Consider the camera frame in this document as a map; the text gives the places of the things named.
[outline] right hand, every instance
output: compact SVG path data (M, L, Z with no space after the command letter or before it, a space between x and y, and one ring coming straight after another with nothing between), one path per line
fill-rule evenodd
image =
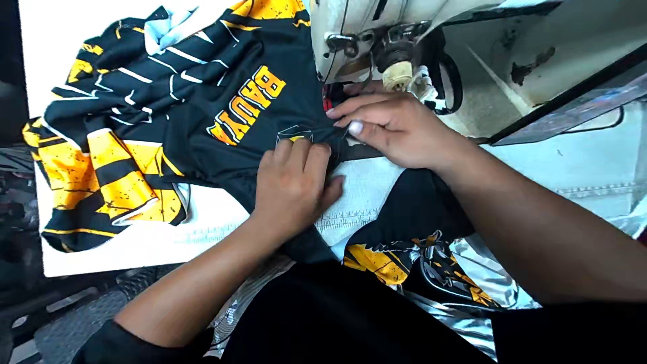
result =
M376 93L350 98L327 112L344 128L396 165L451 168L474 144L450 129L409 93Z

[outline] yellow lettering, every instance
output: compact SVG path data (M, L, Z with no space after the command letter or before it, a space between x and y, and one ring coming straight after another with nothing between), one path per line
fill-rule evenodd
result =
M248 82L243 87L241 87L238 93L242 97L262 107L263 109L266 109L268 106L270 106L270 101L267 100L265 96L263 96L261 90L258 89L256 83L254 83L254 81L252 80L248 80Z
M262 65L254 73L254 81L262 88L270 98L276 98L285 87L285 81L274 76L266 65Z
M210 126L209 128L206 129L206 131L209 134L211 134L214 138L218 139L219 141L225 144L236 145L236 142L234 142L232 139L229 138L229 136L223 130L223 127L220 126L220 123L218 123L217 121L214 122L214 126Z
M221 111L220 114L216 116L216 118L221 122L225 122L225 124L229 126L228 129L231 130L235 135L234 139L237 139L237 142L240 142L241 139L245 136L247 130L249 130L249 126L245 124L238 124L237 122L233 121L226 111Z
M249 102L245 101L244 98L240 96L234 97L229 103L229 108L232 110L232 113L237 117L241 118L242 121L246 122L249 125L253 125L256 121L256 117L260 111L254 106L251 106Z

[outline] black and yellow jersey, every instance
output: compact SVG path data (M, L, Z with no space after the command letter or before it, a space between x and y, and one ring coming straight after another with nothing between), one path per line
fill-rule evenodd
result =
M96 247L132 223L177 225L186 207L176 182L223 187L251 211L258 163L279 139L328 142L336 154L345 144L323 110L300 0L241 1L149 55L144 23L165 17L159 8L88 39L23 130L54 193L43 236L60 251ZM315 240L298 250L327 250Z

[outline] sports jersey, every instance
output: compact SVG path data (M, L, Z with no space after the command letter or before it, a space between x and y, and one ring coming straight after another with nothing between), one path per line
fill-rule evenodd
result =
M223 187L253 210L258 163L280 139L343 148L300 0L241 1L149 55L144 23L165 17L160 7L87 40L45 115L23 130L54 192L43 236L60 251L96 247L132 223L180 223L174 182ZM305 234L314 246L288 252L332 256L314 229Z

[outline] fingernail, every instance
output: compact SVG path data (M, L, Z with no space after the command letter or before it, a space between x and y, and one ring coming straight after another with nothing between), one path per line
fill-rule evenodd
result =
M348 126L348 132L355 136L361 134L362 129L364 129L364 125L359 120L351 121L351 124Z

